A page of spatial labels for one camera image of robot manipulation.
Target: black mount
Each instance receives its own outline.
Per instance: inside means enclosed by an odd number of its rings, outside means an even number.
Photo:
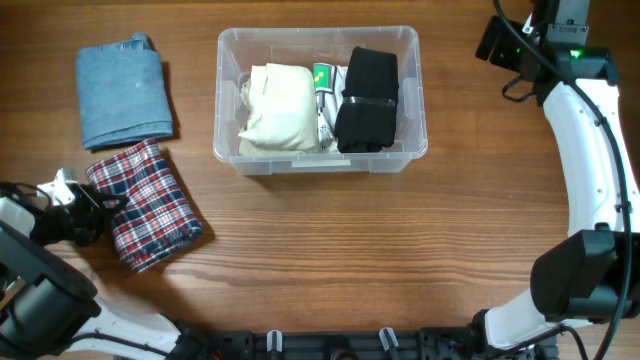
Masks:
[[[53,200],[38,187],[21,183],[0,182],[0,197],[6,197],[33,215],[31,241],[41,246],[68,240],[78,246],[88,246],[108,230],[114,214],[129,201],[124,195],[108,195],[89,185],[66,184],[74,195],[67,205],[53,205]],[[39,205],[37,199],[46,200]]]
[[[529,24],[531,34],[522,35],[567,77],[603,79],[610,85],[616,85],[618,72],[611,52],[605,48],[585,46],[589,33],[586,25],[588,9],[589,0],[537,0]],[[522,23],[510,23],[514,29],[524,27]],[[511,101],[521,102],[535,95],[538,106],[542,106],[560,81],[508,32],[498,16],[489,21],[476,57],[520,74],[502,91],[503,96]],[[532,91],[519,98],[506,95],[519,81],[532,82]]]
[[[640,234],[632,234],[632,241],[637,249]],[[538,311],[550,322],[608,322],[621,291],[623,244],[623,233],[599,227],[577,232],[539,257],[531,270],[531,295]],[[640,259],[634,255],[623,312],[627,319],[640,312]]]
[[[69,264],[0,221],[0,355],[58,355],[91,317],[100,314],[93,283]]]
[[[220,360],[330,360],[326,344],[333,339],[346,339],[359,360],[485,360],[485,354],[473,351],[475,337],[469,327],[424,328],[420,331],[397,332],[397,356],[385,351],[377,332],[285,334],[283,351],[267,351],[267,335],[251,332],[214,334],[210,347]],[[558,359],[556,338],[550,338],[532,349],[498,360]]]

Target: green light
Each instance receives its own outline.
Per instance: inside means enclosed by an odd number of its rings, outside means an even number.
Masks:
[[[577,59],[582,55],[582,50],[569,50],[569,54],[571,54],[574,59]]]

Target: green label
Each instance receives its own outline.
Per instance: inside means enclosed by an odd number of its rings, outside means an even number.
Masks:
[[[329,88],[331,68],[327,65],[313,65],[313,81],[317,88]]]

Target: folded blue jeans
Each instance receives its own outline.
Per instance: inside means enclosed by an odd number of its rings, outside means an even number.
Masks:
[[[76,82],[85,149],[173,135],[162,61],[146,34],[80,50]]]

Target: clothing item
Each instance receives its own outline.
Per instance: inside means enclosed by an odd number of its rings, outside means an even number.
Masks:
[[[147,35],[80,50],[76,82],[85,149],[173,135],[162,62]]]
[[[306,152],[300,150],[268,150],[259,148],[247,139],[240,139],[238,152],[245,156],[271,156],[271,155],[304,155]]]
[[[393,145],[398,89],[395,54],[361,47],[353,50],[336,119],[340,152],[379,152]]]
[[[249,109],[238,136],[270,151],[318,151],[313,76],[301,66],[267,64],[251,69],[241,98]]]
[[[87,178],[101,193],[129,198],[111,225],[122,263],[136,272],[202,235],[200,221],[153,140],[95,163],[87,170]]]
[[[342,105],[342,90],[347,76],[346,66],[313,64],[318,109],[318,139],[321,153],[339,153],[334,132],[336,117]]]

